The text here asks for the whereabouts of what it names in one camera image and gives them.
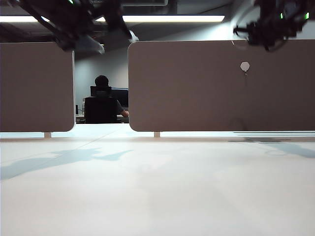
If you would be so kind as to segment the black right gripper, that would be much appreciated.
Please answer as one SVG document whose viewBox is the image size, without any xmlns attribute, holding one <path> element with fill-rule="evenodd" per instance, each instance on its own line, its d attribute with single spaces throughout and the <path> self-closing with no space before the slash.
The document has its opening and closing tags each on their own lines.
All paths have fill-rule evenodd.
<svg viewBox="0 0 315 236">
<path fill-rule="evenodd" d="M 270 51 L 277 41 L 284 42 L 290 37 L 296 37 L 308 20 L 309 11 L 302 7 L 261 7 L 256 22 L 250 22 L 245 27 L 236 25 L 233 33 L 237 36 L 246 33 L 249 45 L 261 46 Z"/>
</svg>

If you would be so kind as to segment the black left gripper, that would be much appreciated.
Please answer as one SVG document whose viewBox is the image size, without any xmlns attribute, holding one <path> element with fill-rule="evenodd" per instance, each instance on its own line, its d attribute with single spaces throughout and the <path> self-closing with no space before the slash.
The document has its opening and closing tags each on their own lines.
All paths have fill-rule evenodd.
<svg viewBox="0 0 315 236">
<path fill-rule="evenodd" d="M 119 0 L 105 0 L 98 6 L 94 6 L 90 0 L 74 0 L 68 2 L 64 9 L 65 13 L 60 13 L 53 20 L 56 43 L 64 51 L 104 54 L 104 47 L 91 36 L 95 20 L 101 17 L 105 19 L 110 32 L 120 30 L 129 42 L 138 41 L 123 19 Z"/>
</svg>

